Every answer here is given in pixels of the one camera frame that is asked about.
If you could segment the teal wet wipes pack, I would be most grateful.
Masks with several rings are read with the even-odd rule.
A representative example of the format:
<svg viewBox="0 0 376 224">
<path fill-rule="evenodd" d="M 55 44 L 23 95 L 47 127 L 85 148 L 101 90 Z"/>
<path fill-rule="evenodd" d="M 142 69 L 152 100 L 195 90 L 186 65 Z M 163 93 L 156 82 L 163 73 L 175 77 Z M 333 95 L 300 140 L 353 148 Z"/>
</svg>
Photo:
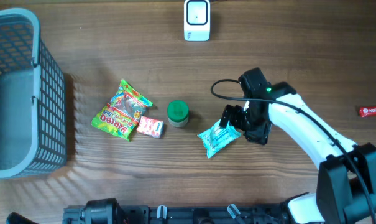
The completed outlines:
<svg viewBox="0 0 376 224">
<path fill-rule="evenodd" d="M 233 126 L 227 124 L 225 128 L 222 128 L 220 127 L 220 122 L 221 120 L 218 120 L 211 128 L 198 135 L 206 148 L 208 159 L 212 158 L 229 143 L 241 137 L 241 133 Z"/>
</svg>

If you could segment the green lid jar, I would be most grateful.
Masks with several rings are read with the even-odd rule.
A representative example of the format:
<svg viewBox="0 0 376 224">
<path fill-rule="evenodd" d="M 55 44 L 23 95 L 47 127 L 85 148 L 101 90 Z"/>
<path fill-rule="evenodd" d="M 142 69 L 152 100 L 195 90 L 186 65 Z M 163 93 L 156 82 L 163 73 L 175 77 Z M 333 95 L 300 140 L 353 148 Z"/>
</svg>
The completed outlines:
<svg viewBox="0 0 376 224">
<path fill-rule="evenodd" d="M 189 119 L 189 107 L 183 100 L 173 100 L 167 106 L 169 123 L 176 127 L 184 127 Z"/>
</svg>

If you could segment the small red candy packet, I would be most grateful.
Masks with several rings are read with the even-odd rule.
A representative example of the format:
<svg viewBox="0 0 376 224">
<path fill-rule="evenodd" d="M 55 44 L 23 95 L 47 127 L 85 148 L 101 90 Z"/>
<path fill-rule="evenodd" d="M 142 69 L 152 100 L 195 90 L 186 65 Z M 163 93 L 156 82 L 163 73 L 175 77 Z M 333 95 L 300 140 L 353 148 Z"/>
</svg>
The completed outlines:
<svg viewBox="0 0 376 224">
<path fill-rule="evenodd" d="M 163 132 L 164 122 L 142 116 L 137 126 L 137 132 L 151 136 L 153 138 L 160 138 Z"/>
</svg>

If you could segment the colourful Haribo candy bag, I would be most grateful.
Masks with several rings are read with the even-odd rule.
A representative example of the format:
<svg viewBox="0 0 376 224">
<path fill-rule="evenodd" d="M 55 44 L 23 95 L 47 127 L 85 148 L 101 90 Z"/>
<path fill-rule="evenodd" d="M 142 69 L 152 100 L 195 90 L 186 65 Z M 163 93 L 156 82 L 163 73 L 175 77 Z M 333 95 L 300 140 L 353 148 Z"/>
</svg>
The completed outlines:
<svg viewBox="0 0 376 224">
<path fill-rule="evenodd" d="M 91 125 L 105 133 L 129 141 L 129 135 L 139 124 L 152 102 L 122 79 L 115 95 L 92 119 Z"/>
</svg>

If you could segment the red toothpaste box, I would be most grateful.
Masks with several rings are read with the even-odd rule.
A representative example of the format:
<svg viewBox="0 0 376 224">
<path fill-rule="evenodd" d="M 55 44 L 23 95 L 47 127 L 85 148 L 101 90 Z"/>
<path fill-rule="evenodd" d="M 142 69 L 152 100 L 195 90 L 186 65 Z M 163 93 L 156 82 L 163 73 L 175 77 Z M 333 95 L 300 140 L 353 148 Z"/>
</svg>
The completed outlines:
<svg viewBox="0 0 376 224">
<path fill-rule="evenodd" d="M 376 116 L 376 106 L 364 106 L 359 110 L 361 117 Z"/>
</svg>

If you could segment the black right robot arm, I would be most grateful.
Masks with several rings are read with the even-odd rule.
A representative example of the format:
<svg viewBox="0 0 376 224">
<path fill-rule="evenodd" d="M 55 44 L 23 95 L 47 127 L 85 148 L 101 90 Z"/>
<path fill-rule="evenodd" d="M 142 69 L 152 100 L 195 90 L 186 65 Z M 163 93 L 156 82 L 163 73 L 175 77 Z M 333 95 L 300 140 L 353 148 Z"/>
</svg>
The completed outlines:
<svg viewBox="0 0 376 224">
<path fill-rule="evenodd" d="M 220 126 L 265 145 L 272 126 L 286 132 L 318 169 L 316 192 L 282 202 L 278 223 L 376 223 L 376 147 L 358 145 L 314 113 L 287 82 L 271 84 L 259 68 L 237 80 L 245 106 L 227 105 Z"/>
</svg>

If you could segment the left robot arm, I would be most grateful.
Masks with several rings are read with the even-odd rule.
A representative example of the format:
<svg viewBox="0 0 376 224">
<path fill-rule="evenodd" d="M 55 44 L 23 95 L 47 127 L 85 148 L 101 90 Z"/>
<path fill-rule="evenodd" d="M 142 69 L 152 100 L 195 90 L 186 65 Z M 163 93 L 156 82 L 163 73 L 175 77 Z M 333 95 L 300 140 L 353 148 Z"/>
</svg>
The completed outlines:
<svg viewBox="0 0 376 224">
<path fill-rule="evenodd" d="M 62 223 L 115 224 L 126 223 L 123 210 L 115 198 L 92 200 L 85 206 L 71 205 L 63 210 Z"/>
</svg>

